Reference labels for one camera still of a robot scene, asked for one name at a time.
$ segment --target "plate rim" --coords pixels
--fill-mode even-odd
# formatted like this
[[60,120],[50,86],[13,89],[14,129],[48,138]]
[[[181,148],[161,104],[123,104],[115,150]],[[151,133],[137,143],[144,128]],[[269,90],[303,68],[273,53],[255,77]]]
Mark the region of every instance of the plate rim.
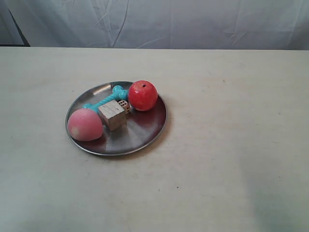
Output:
[[112,81],[112,82],[107,82],[107,83],[104,83],[104,84],[100,84],[100,85],[97,85],[97,86],[94,86],[88,90],[86,90],[85,92],[83,92],[82,94],[80,94],[74,101],[73,103],[71,104],[71,106],[69,107],[68,111],[67,111],[67,114],[66,114],[66,118],[65,118],[65,127],[66,127],[66,131],[67,131],[67,134],[70,138],[70,140],[78,147],[80,148],[81,150],[85,151],[85,152],[88,152],[90,154],[93,154],[93,155],[97,155],[97,156],[124,156],[124,155],[128,155],[128,154],[132,154],[132,153],[135,153],[137,151],[140,151],[142,149],[144,149],[145,147],[149,146],[150,144],[152,144],[162,133],[162,131],[164,130],[166,124],[167,124],[167,121],[168,121],[168,116],[169,116],[169,111],[168,111],[168,108],[167,108],[167,105],[165,103],[165,101],[163,100],[163,98],[161,97],[160,94],[158,94],[158,97],[162,100],[163,104],[164,104],[164,108],[165,108],[165,120],[164,120],[164,124],[161,128],[161,130],[159,131],[159,133],[152,139],[150,140],[148,143],[144,144],[143,146],[141,147],[138,147],[134,150],[131,150],[131,151],[127,151],[127,152],[122,152],[122,153],[117,153],[117,154],[106,154],[106,153],[99,153],[99,152],[94,152],[94,151],[90,151],[82,146],[80,146],[78,143],[76,143],[76,141],[72,138],[72,136],[70,135],[69,133],[69,130],[68,130],[68,120],[69,120],[69,112],[71,111],[72,107],[74,106],[74,104],[77,102],[77,100],[86,92],[88,91],[91,91],[92,89],[95,89],[95,88],[98,88],[100,86],[104,86],[104,85],[113,85],[113,83],[115,82],[126,82],[126,83],[130,83],[130,84],[133,84],[134,82],[131,82],[131,81]]

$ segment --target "white backdrop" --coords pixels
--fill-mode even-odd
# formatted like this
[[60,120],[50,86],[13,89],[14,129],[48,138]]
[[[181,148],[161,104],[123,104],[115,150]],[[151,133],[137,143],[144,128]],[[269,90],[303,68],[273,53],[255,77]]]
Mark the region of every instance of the white backdrop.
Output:
[[8,0],[31,46],[309,49],[309,0]]

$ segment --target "wooden cube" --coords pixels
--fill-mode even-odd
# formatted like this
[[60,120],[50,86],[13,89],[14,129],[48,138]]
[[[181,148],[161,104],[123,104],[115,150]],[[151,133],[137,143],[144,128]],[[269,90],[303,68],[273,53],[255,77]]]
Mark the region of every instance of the wooden cube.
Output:
[[121,101],[118,102],[118,104],[121,105],[122,108],[125,110],[126,115],[128,113],[130,113],[131,107],[130,107],[130,104],[127,101],[121,100]]
[[126,113],[117,101],[112,100],[98,108],[99,115],[110,131],[126,124]]

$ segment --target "red ball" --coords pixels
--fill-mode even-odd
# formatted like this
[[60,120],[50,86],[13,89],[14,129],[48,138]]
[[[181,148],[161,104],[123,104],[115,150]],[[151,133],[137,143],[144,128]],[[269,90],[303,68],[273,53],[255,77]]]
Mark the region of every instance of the red ball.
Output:
[[155,106],[158,93],[153,84],[148,81],[137,81],[131,85],[128,100],[134,109],[147,111]]
[[68,120],[69,134],[76,140],[88,142],[103,134],[103,124],[99,115],[90,109],[75,111]]

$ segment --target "blue bone toy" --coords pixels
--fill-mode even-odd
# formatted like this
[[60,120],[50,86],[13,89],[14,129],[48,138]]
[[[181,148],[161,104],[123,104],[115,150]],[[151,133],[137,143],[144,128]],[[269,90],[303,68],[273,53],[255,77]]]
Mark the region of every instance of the blue bone toy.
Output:
[[127,101],[127,90],[124,90],[124,88],[122,88],[122,86],[115,86],[114,88],[112,88],[112,94],[110,96],[108,96],[107,98],[103,99],[102,101],[98,102],[97,104],[90,104],[87,103],[85,105],[83,105],[83,108],[86,109],[90,109],[95,111],[96,113],[98,113],[98,108],[112,100],[125,100]]

